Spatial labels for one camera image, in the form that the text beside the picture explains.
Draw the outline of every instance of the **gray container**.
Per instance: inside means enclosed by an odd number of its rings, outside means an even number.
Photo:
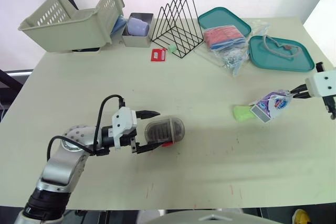
[[[127,47],[149,47],[154,29],[154,14],[152,13],[131,13],[130,18],[138,18],[149,24],[147,36],[132,36],[127,32],[127,25],[122,32],[122,39]]]

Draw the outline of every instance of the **red package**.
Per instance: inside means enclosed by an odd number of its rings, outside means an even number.
[[[235,26],[219,26],[204,32],[204,39],[209,48],[213,44],[241,37],[243,35]]]
[[[151,61],[165,61],[165,60],[166,60],[165,48],[155,48],[152,50]]]

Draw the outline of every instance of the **red label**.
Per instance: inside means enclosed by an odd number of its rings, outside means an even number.
[[[152,50],[151,61],[165,61],[166,60],[166,49],[156,48]]]

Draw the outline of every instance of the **clear plastic container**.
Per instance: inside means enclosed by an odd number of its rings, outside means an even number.
[[[148,143],[175,143],[182,140],[184,132],[181,119],[168,118],[149,123],[145,129],[145,138]]]

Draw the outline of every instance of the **green sponge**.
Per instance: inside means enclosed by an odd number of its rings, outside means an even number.
[[[243,122],[256,116],[251,112],[252,106],[235,106],[233,108],[233,114],[238,122]]]

